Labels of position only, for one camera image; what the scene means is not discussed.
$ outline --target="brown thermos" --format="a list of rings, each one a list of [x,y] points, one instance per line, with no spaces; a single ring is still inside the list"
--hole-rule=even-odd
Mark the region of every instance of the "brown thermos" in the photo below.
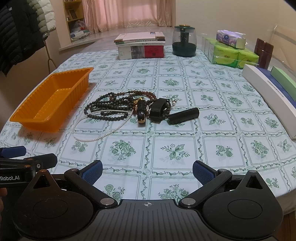
[[[258,67],[268,69],[273,50],[273,45],[261,39],[257,39],[254,53],[259,56]]]

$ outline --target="green tissue package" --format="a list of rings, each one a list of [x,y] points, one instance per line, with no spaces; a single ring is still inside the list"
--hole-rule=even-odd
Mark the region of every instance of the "green tissue package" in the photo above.
[[[256,65],[259,56],[248,49],[240,49],[237,59],[237,68],[243,69],[245,64]]]
[[[212,64],[220,64],[233,68],[244,68],[245,64],[256,65],[259,56],[248,49],[236,49],[217,41],[202,39],[202,51]]]
[[[296,101],[296,82],[285,71],[275,66],[272,67],[270,74],[281,84],[293,100]]]

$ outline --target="hand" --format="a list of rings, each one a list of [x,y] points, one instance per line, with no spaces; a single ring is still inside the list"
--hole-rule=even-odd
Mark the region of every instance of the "hand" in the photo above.
[[[0,188],[0,214],[4,209],[2,197],[5,197],[6,195],[7,195],[7,189],[6,188]]]

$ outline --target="dark green base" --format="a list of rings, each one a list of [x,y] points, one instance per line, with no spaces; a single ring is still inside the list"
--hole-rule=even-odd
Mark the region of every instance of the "dark green base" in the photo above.
[[[196,45],[192,43],[181,43],[174,42],[173,46],[173,54],[180,57],[193,57],[195,56]]]

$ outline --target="tablecloth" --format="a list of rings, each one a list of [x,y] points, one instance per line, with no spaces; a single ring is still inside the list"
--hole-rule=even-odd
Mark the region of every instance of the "tablecloth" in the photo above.
[[[84,67],[94,67],[89,88],[58,132],[33,131],[8,121],[0,145],[24,145],[26,156],[55,153],[58,164],[51,173],[80,169],[99,159],[104,171],[95,187],[117,201],[179,201],[201,185],[192,174],[195,160],[234,174],[255,169],[275,196],[295,189],[296,145],[241,70],[213,65],[200,50],[192,58],[177,57],[166,46],[164,58],[119,61],[117,50],[75,54],[55,72]],[[72,127],[85,105],[110,91],[134,89],[176,100],[171,113],[198,107],[199,118],[177,125],[148,120],[142,126],[133,117],[98,141],[74,139]],[[74,135],[93,139],[120,123],[85,119]]]

